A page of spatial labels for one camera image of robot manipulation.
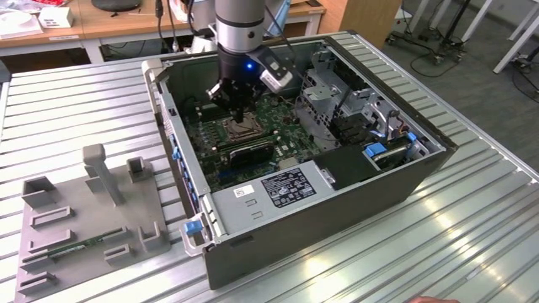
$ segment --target blue latch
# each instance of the blue latch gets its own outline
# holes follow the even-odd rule
[[[181,155],[179,154],[179,147],[177,146],[175,146],[175,150],[172,152],[172,159],[173,160],[181,159]]]
[[[364,151],[367,152],[367,155],[369,157],[373,157],[377,154],[384,153],[387,151],[387,148],[381,145],[380,142],[377,142],[377,143],[373,143],[373,144],[368,145],[364,148]]]
[[[187,222],[184,227],[185,227],[185,234],[188,234],[188,235],[193,235],[197,232],[201,232],[204,229],[203,223],[200,220]]]
[[[411,142],[413,142],[415,140],[417,140],[417,136],[416,136],[413,133],[408,133],[407,137],[408,137],[408,140],[409,140]]]

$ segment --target label sticker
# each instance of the label sticker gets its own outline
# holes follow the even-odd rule
[[[233,194],[236,195],[236,198],[240,198],[247,194],[252,194],[253,192],[255,192],[255,189],[252,188],[252,185],[243,186],[233,190]]]
[[[261,180],[261,185],[279,208],[316,194],[300,169],[292,169]]]
[[[57,40],[69,40],[69,39],[79,39],[79,35],[73,36],[57,36],[57,37],[51,37],[51,41],[57,41]]]

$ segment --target wooden desk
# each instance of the wooden desk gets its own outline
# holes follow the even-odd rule
[[[328,12],[320,33],[355,30],[379,49],[391,32],[401,0],[319,0]]]
[[[79,0],[72,0],[67,6],[73,13],[73,26],[71,28],[44,28],[39,35],[0,40],[0,56],[83,47],[84,31]]]
[[[155,1],[152,0],[143,0],[143,5],[139,9],[117,13],[115,17],[111,17],[111,12],[97,9],[91,0],[79,0],[79,5],[83,12],[81,18],[87,39],[156,33],[157,31]],[[163,6],[161,31],[168,31],[172,30],[172,26],[168,18],[167,0],[163,0]],[[188,29],[188,24],[177,21],[173,14],[172,20],[177,30]]]
[[[163,5],[161,33],[163,37],[172,37],[167,0],[163,1]],[[40,37],[41,35],[21,37],[19,42],[17,39],[0,40],[0,56],[83,47],[91,62],[100,63],[104,62],[100,50],[103,45],[159,38],[153,0],[143,0],[140,11],[135,9],[119,13],[115,17],[111,17],[111,12],[93,7],[91,0],[75,0],[69,4],[69,7],[73,13],[76,12],[75,25],[81,28],[47,29],[47,32],[43,34],[44,37]],[[305,35],[315,35],[324,12],[324,8],[311,7],[305,3],[296,4],[289,9],[287,23],[307,22]],[[175,18],[173,21],[176,36],[191,35],[187,23],[177,21]],[[49,37],[60,35],[77,35],[79,38],[73,38],[69,42],[56,43],[48,40]]]

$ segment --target motherboard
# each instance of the motherboard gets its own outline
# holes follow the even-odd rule
[[[187,133],[212,191],[291,167],[320,153],[293,113],[295,99],[267,95],[237,123],[215,105],[199,105]]]

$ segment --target table surface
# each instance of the table surface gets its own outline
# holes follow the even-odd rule
[[[179,236],[185,213],[145,92],[144,58],[16,74],[0,98],[0,303],[15,293],[21,180],[85,175],[79,149],[92,143],[104,144],[109,167],[139,155],[152,161],[172,249],[41,303],[405,302],[419,294],[465,303],[536,302],[538,174],[364,39],[344,32],[332,37],[460,146],[409,198],[212,291],[203,259],[187,256]]]
[[[167,9],[168,1],[163,1],[163,5],[161,30],[167,31],[172,30]],[[157,19],[155,18],[155,1],[152,0],[143,0],[140,12],[139,9],[135,9],[119,13],[115,17],[111,17],[111,12],[97,9],[91,0],[73,0],[68,6],[72,8],[75,16],[72,28],[44,28],[44,33],[40,35],[0,40],[0,47],[53,43],[57,41],[49,40],[49,38],[59,36],[77,35],[79,39],[69,39],[73,41],[156,32]],[[311,7],[305,3],[299,3],[291,7],[288,17],[308,16],[324,12],[325,8],[323,7]],[[188,28],[187,23],[177,21],[176,18],[173,18],[173,22],[177,30]]]
[[[33,44],[55,43],[59,40],[51,40],[55,37],[79,36],[79,39],[84,39],[81,10],[79,8],[79,2],[89,0],[72,0],[67,6],[72,10],[75,17],[73,26],[69,28],[44,28],[43,33],[39,35],[29,35],[24,37],[11,38],[0,40],[0,48],[16,47]]]

